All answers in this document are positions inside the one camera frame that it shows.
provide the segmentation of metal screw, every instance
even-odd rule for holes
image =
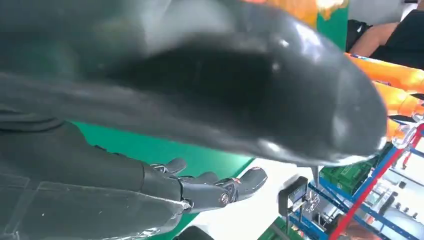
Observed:
[[[224,192],[223,194],[221,194],[221,197],[219,198],[219,200],[223,204],[227,205],[228,204],[228,201],[229,201],[228,194]]]

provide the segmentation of black shirt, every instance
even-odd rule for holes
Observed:
[[[370,58],[424,70],[424,11],[411,11]]]

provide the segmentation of robotic hand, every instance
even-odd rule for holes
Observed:
[[[250,198],[267,180],[267,174],[259,167],[249,169],[241,178],[218,179],[213,172],[205,172],[198,177],[175,176],[186,163],[176,158],[166,165],[152,165],[168,178],[178,180],[181,185],[181,199],[189,204],[185,213],[200,213],[220,209],[228,204]]]
[[[222,180],[177,176],[187,167],[181,158],[148,165],[89,145],[68,122],[26,126],[37,131],[0,135],[1,240],[149,237],[172,230],[182,214],[247,199],[267,179],[261,168]]]

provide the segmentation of green floor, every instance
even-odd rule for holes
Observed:
[[[318,17],[317,29],[341,49],[345,48],[348,9],[337,10],[330,20]],[[237,176],[250,162],[251,157],[219,152],[203,147],[170,142],[130,132],[77,123],[87,140],[111,152],[123,153],[131,158],[147,163],[167,163],[173,158],[184,158],[187,169],[183,175],[198,176],[213,171],[220,178]],[[173,231],[152,237],[154,240],[170,240],[183,229],[196,215],[185,215]]]

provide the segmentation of person's arm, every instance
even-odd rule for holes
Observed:
[[[345,216],[340,217],[337,223],[340,224]],[[360,225],[356,220],[350,220],[341,236],[350,237],[351,240],[381,240],[377,235]]]
[[[387,43],[387,40],[395,31],[398,22],[375,25],[369,28],[350,50],[351,54],[369,57],[379,46]]]

